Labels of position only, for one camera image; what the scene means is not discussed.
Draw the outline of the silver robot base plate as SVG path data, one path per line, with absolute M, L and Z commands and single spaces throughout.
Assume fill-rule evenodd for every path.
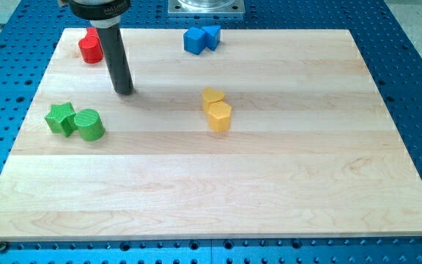
M 244 0 L 168 0 L 169 15 L 244 14 Z

